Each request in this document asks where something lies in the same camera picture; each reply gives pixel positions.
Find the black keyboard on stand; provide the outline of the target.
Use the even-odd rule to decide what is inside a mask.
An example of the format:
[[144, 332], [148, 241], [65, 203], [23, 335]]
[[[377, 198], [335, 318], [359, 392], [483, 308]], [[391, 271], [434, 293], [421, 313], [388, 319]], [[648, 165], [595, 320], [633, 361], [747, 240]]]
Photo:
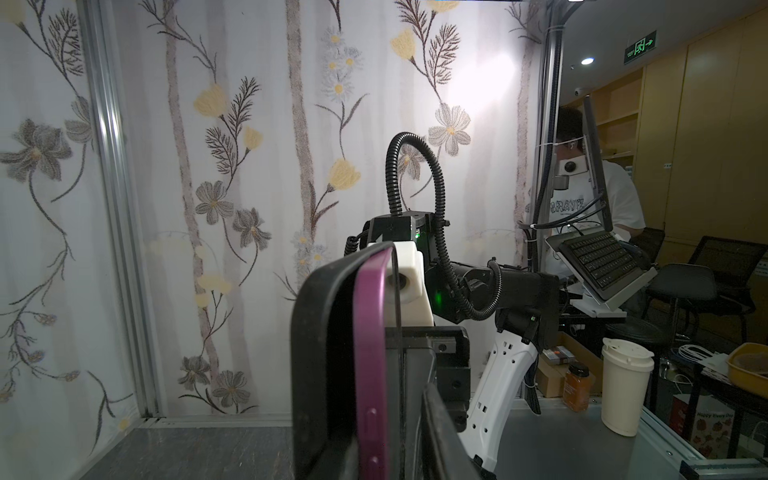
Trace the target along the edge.
[[599, 303], [622, 304], [657, 274], [644, 268], [612, 233], [599, 228], [565, 233], [546, 240], [589, 294]]

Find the white paper cup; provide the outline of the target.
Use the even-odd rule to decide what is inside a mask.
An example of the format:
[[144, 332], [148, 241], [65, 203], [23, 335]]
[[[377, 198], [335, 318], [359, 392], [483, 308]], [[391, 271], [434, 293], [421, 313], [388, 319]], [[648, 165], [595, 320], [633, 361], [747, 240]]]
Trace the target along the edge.
[[627, 340], [604, 338], [602, 359], [601, 420], [614, 433], [634, 437], [655, 365], [654, 354]]

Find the black phone case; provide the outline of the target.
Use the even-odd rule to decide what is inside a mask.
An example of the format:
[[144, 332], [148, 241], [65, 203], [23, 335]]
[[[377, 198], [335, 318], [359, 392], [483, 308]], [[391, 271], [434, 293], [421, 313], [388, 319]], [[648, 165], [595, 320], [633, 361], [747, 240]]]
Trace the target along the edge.
[[290, 334], [294, 475], [361, 479], [356, 432], [353, 288], [357, 270], [391, 242], [373, 244], [310, 274]]

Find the aluminium corner frame post right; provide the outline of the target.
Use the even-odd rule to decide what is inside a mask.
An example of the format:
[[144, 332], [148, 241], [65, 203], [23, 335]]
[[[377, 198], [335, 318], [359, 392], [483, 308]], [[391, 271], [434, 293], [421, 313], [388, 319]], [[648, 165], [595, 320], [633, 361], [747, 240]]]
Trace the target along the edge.
[[120, 318], [127, 340], [135, 399], [142, 417], [163, 418], [111, 7], [110, 1], [77, 3], [94, 139], [99, 150], [117, 275]]

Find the yellow plastic tray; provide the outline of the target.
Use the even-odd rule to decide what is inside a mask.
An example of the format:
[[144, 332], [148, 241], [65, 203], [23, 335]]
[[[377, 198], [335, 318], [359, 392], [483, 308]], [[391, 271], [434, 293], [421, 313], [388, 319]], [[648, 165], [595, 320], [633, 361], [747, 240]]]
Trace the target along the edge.
[[767, 346], [747, 342], [736, 348], [727, 358], [730, 382], [749, 393], [767, 398]]

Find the person in white shirt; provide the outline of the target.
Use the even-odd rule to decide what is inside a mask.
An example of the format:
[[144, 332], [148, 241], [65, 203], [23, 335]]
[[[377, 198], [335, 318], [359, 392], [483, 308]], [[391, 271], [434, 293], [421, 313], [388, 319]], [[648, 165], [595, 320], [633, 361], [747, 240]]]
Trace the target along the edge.
[[[580, 218], [587, 214], [585, 206], [594, 199], [594, 187], [585, 156], [583, 114], [576, 108], [561, 107], [558, 111], [555, 159], [556, 172], [568, 178], [568, 187], [552, 193], [549, 220]], [[625, 169], [608, 161], [603, 163], [603, 173], [613, 232], [623, 240], [640, 235], [646, 223], [632, 179]]]

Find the black phone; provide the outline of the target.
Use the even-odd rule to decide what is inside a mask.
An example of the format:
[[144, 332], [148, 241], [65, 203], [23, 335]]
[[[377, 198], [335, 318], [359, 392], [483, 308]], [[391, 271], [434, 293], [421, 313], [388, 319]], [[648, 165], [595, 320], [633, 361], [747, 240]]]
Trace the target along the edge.
[[393, 246], [371, 254], [357, 270], [352, 328], [359, 477], [389, 477], [385, 286]]

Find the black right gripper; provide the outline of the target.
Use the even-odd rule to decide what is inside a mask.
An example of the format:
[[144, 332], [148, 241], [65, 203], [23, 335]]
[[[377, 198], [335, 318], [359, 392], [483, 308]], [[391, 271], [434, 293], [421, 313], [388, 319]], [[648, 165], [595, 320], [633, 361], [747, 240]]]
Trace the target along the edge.
[[424, 384], [437, 387], [455, 429], [466, 429], [471, 396], [470, 342], [460, 326], [405, 327], [403, 349], [407, 397], [418, 399]]

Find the amber jar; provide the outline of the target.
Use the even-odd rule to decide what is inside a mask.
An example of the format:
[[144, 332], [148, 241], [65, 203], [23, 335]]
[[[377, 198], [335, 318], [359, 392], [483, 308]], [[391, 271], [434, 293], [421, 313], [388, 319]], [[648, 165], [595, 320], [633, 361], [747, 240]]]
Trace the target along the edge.
[[592, 380], [589, 368], [579, 362], [569, 365], [564, 377], [562, 400], [574, 412], [587, 409]]

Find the black office chair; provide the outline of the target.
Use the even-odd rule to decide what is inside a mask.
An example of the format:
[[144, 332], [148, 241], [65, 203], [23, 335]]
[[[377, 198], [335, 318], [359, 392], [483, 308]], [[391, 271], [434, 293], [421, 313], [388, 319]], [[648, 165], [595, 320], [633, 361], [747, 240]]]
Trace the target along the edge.
[[695, 320], [701, 314], [736, 316], [740, 338], [748, 340], [747, 316], [756, 311], [748, 281], [767, 254], [761, 243], [704, 236], [688, 262], [661, 267], [646, 289], [647, 300], [683, 310]]

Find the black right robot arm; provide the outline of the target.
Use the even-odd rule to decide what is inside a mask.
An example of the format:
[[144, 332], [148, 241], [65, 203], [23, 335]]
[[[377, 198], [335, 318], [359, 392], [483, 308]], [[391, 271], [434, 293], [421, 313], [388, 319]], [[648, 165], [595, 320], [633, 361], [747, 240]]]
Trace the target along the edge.
[[[435, 189], [431, 212], [404, 207], [398, 164], [406, 148], [420, 154], [431, 171]], [[494, 345], [460, 435], [481, 478], [492, 479], [513, 399], [522, 396], [533, 413], [540, 411], [534, 380], [540, 351], [557, 336], [559, 282], [553, 275], [501, 265], [496, 259], [484, 267], [451, 260], [445, 238], [449, 222], [442, 169], [418, 135], [401, 132], [390, 141], [385, 186], [388, 214], [367, 221], [359, 234], [348, 237], [344, 252], [351, 255], [374, 242], [402, 241], [418, 253], [433, 315], [454, 324], [494, 320]]]

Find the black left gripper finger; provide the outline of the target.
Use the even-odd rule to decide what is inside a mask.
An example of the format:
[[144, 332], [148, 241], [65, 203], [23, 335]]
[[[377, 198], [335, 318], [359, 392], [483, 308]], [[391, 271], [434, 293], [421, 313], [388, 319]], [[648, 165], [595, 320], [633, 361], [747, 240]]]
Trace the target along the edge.
[[434, 384], [428, 384], [421, 405], [422, 477], [430, 480], [479, 479], [474, 463], [455, 430]]

